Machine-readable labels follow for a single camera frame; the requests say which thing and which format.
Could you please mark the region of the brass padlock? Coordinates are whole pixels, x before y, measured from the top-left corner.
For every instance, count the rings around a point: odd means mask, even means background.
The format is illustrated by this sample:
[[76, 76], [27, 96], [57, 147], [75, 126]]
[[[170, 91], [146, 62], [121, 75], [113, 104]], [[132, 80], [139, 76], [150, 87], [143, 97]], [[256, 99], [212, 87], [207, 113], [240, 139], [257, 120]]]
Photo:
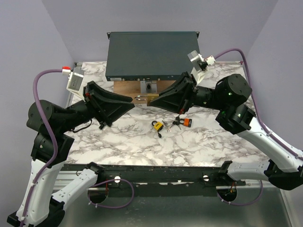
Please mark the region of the brass padlock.
[[134, 97], [133, 99], [133, 103], [134, 104], [147, 104], [149, 105], [149, 103], [151, 101], [153, 101], [154, 99], [158, 98], [159, 95], [158, 94], [152, 94], [152, 93], [148, 93], [145, 95], [137, 95]]

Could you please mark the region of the orange padlock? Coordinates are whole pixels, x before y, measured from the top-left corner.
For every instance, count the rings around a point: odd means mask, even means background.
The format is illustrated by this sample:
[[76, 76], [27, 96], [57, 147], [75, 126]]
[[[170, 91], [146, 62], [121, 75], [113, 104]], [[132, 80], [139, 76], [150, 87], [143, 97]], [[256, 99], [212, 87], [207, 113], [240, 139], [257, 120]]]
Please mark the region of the orange padlock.
[[192, 119], [190, 119], [190, 118], [181, 118], [180, 119], [180, 123], [182, 124], [182, 125], [184, 125], [185, 127], [191, 127], [191, 125], [192, 125]]

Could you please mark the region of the yellow padlock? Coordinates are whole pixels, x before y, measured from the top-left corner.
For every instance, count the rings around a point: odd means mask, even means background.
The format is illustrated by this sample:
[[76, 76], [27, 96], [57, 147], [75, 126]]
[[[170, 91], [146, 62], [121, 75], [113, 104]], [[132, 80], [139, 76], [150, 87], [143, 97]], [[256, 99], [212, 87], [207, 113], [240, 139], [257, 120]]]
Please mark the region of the yellow padlock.
[[164, 127], [164, 124], [159, 121], [152, 121], [151, 125], [155, 129], [155, 131], [161, 131]]

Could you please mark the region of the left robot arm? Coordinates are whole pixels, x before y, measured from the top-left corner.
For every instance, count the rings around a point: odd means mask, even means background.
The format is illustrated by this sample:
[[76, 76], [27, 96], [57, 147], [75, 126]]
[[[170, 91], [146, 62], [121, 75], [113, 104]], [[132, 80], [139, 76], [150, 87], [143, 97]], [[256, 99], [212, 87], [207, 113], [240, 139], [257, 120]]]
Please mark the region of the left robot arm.
[[46, 100], [30, 106], [27, 127], [35, 130], [37, 136], [25, 197], [20, 208], [7, 219], [12, 226], [56, 227], [80, 194], [90, 186], [101, 186], [108, 179], [105, 168], [89, 163], [76, 180], [53, 193], [57, 175], [74, 142], [67, 132], [93, 119], [100, 127], [111, 126], [134, 108], [131, 97], [106, 91], [93, 81], [84, 87], [82, 94], [82, 100], [66, 108]]

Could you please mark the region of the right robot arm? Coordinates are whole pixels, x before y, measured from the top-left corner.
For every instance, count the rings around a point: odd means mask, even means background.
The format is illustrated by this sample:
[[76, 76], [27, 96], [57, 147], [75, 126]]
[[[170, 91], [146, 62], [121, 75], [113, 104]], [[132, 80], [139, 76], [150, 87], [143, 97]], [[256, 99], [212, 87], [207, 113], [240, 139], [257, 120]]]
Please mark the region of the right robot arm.
[[245, 139], [269, 157], [265, 162], [225, 161], [218, 181], [229, 185], [239, 180], [262, 180], [279, 189], [293, 190], [303, 184], [303, 152], [277, 136], [245, 105], [251, 93], [240, 74], [227, 76], [215, 88], [208, 88], [198, 86], [193, 75], [184, 72], [167, 89], [149, 97], [147, 105], [176, 114], [185, 114], [193, 106], [218, 110], [216, 121], [224, 130]]

